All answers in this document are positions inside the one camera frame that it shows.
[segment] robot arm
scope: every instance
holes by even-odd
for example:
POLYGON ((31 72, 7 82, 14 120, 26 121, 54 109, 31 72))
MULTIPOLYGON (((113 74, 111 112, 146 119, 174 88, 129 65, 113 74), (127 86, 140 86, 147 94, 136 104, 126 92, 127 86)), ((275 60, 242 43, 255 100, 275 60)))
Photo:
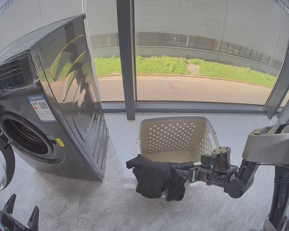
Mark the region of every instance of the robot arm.
POLYGON ((229 147, 218 147, 201 156, 201 165, 177 173, 190 183, 206 182, 240 198, 253 184, 260 163, 275 165, 271 210, 262 231, 289 231, 285 213, 289 205, 289 124, 259 128, 249 134, 240 168, 230 164, 229 147))

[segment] white laundry basket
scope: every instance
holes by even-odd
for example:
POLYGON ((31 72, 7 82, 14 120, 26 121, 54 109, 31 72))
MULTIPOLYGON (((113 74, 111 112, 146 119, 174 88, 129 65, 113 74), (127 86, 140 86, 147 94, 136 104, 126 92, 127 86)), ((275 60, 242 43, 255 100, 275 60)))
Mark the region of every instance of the white laundry basket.
POLYGON ((139 153, 152 161, 199 163, 202 154, 218 146, 217 134, 206 117, 152 118, 140 123, 139 153))

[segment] black clothing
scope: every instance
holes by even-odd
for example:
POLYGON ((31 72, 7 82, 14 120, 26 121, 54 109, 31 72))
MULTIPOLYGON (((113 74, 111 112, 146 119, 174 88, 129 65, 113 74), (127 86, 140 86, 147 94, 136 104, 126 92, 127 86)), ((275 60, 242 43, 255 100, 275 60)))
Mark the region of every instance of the black clothing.
POLYGON ((176 173, 177 169, 189 170, 194 166, 194 162, 189 163, 169 163, 151 161, 150 159, 138 155, 126 162, 127 168, 133 168, 138 185, 136 192, 147 198, 159 198, 162 192, 168 189, 167 201, 181 200, 185 194, 185 182, 176 173))

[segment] front-loading washing machine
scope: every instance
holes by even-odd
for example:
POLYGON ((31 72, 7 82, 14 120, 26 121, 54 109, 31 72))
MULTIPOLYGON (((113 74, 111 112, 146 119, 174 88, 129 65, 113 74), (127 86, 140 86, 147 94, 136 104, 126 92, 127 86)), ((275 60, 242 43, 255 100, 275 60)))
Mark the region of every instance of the front-loading washing machine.
POLYGON ((33 168, 102 180, 109 132, 85 17, 33 31, 0 52, 0 127, 33 168))

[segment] building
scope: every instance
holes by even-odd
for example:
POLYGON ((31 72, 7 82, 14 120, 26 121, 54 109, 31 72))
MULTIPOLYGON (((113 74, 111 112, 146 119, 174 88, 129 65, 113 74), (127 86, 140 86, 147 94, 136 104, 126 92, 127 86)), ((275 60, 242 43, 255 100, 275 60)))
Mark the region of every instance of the building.
MULTIPOLYGON (((134 4, 137 55, 197 57, 279 73, 289 39, 288 0, 134 4)), ((86 0, 86 9, 94 57, 118 56, 116 0, 86 0)), ((1 0, 0 50, 39 27, 81 13, 81 0, 1 0)))

